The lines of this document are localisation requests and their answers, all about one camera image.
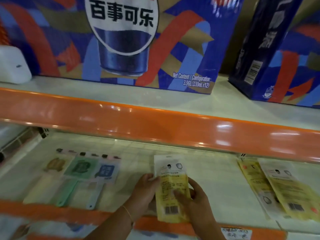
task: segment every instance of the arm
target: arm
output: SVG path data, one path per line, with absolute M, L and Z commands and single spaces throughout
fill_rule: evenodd
M 152 173 L 144 174 L 137 182 L 129 199 L 104 223 L 93 230 L 84 240 L 125 240 L 132 224 L 147 211 L 160 184 L 157 177 L 150 181 Z
M 189 184 L 193 187 L 193 190 L 190 189 L 192 199 L 177 190 L 174 191 L 174 196 L 189 216 L 195 234 L 201 240 L 225 240 L 221 228 L 214 219 L 206 193 L 191 178 Z

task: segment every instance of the right hand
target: right hand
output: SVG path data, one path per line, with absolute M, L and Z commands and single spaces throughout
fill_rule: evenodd
M 188 181 L 193 187 L 193 190 L 190 189 L 191 199 L 178 190 L 174 191 L 174 196 L 184 207 L 186 214 L 190 218 L 194 232 L 199 236 L 206 228 L 215 227 L 217 223 L 212 214 L 206 193 L 192 178 L 189 178 Z

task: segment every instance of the gold bracelet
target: gold bracelet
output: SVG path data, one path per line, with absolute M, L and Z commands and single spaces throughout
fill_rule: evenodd
M 124 206 L 124 205 L 122 205 L 122 207 L 126 210 L 126 212 L 128 213 L 128 215 L 129 215 L 129 217 L 130 217 L 130 220 L 131 220 L 131 227 L 133 228 L 133 226 L 134 226 L 134 221 L 132 220 L 132 216 L 131 216 L 131 214 L 130 214 L 130 212 L 128 211 L 128 209 Z

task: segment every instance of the pepsi cola carton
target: pepsi cola carton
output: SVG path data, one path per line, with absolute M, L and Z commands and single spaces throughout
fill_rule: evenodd
M 33 75 L 210 94 L 243 0 L 0 0 Z
M 250 99 L 320 109 L 320 12 L 289 28 L 301 2 L 259 1 L 229 77 Z

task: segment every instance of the shelf label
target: shelf label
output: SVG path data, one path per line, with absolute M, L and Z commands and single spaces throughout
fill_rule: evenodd
M 252 236 L 252 230 L 240 229 L 240 228 L 221 228 L 222 234 L 227 240 L 250 240 Z

